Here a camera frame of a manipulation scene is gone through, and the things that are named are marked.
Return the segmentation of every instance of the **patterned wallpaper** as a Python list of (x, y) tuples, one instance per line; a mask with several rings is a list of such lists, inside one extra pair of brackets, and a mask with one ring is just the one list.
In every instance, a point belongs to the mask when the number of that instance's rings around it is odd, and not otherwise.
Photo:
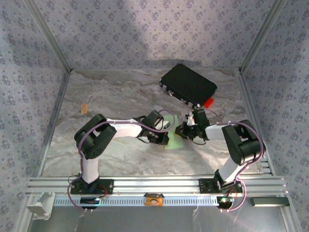
[(72, 69), (238, 67), (273, 0), (37, 0)]
[(0, 1), (0, 231), (12, 231), (65, 72), (21, 0)]
[(309, 231), (309, 2), (290, 0), (245, 77), (276, 174)]

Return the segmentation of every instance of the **gray marble floor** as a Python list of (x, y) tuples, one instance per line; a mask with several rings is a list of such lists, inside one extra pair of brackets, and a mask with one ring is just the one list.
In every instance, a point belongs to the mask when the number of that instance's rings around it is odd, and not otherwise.
[[(210, 69), (196, 72), (216, 83), (218, 89), (211, 110), (223, 121), (241, 120), (246, 113), (233, 74)], [(179, 121), (191, 110), (167, 95), (158, 81), (168, 70), (116, 70), (72, 72), (56, 129), (49, 147), (43, 176), (69, 176), (80, 171), (74, 135), (95, 114), (113, 119), (148, 115), (152, 110), (169, 109)], [(88, 113), (81, 114), (81, 104)], [(207, 112), (211, 123), (218, 119)], [(99, 157), (100, 175), (212, 174), (229, 154), (224, 141), (195, 145), (183, 140), (184, 147), (166, 150), (144, 144), (136, 138), (113, 139)], [(257, 172), (260, 164), (248, 171)]]

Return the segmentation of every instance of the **white plastic mount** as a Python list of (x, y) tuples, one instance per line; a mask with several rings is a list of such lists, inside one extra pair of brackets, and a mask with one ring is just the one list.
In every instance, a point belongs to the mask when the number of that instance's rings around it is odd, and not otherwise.
[(43, 192), (35, 204), (27, 205), (27, 209), (33, 214), (33, 220), (48, 220), (51, 216), (56, 194)]

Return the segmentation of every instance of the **orange component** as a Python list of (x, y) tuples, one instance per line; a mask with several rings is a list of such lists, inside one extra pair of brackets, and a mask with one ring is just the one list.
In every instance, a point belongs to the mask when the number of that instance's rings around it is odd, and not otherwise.
[(205, 106), (206, 108), (210, 108), (211, 105), (213, 104), (213, 102), (214, 102), (214, 99), (213, 99), (213, 98), (209, 98), (209, 99), (204, 103), (204, 106)]
[(87, 112), (88, 112), (88, 105), (86, 103), (83, 103), (81, 113), (82, 115), (84, 115), (87, 114)]
[(163, 194), (146, 193), (144, 197), (146, 197), (144, 205), (163, 206)]

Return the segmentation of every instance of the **black box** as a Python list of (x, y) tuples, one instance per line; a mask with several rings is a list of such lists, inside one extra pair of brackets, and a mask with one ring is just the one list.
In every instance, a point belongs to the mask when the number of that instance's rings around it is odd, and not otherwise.
[(159, 84), (171, 96), (193, 109), (202, 107), (217, 89), (214, 82), (183, 64), (172, 68), (161, 78)]

